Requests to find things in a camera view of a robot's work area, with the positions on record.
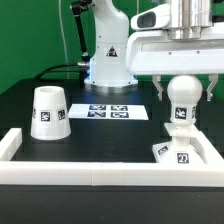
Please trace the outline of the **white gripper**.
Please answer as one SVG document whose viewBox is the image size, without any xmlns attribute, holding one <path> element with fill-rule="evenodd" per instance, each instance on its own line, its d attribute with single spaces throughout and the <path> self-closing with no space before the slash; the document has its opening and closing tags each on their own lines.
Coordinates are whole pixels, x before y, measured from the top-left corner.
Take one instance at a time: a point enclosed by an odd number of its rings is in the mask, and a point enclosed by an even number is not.
<svg viewBox="0 0 224 224">
<path fill-rule="evenodd" d="M 126 68 L 132 75 L 154 75 L 152 82 L 163 100 L 160 75 L 210 74 L 207 100 L 224 73 L 224 33 L 207 28 L 199 39 L 169 40 L 164 30 L 132 34 L 128 40 Z"/>
</svg>

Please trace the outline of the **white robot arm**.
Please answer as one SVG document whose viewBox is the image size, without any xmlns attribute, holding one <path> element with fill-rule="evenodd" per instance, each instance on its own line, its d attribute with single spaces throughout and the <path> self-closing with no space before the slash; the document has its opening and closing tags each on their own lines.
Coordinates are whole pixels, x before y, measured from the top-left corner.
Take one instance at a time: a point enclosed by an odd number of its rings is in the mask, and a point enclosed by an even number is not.
<svg viewBox="0 0 224 224">
<path fill-rule="evenodd" d="M 224 0 L 156 0 L 129 18 L 112 0 L 77 0 L 75 18 L 90 89 L 119 93 L 146 75 L 159 94 L 164 75 L 207 75 L 208 91 L 224 74 L 224 15 L 212 4 Z"/>
</svg>

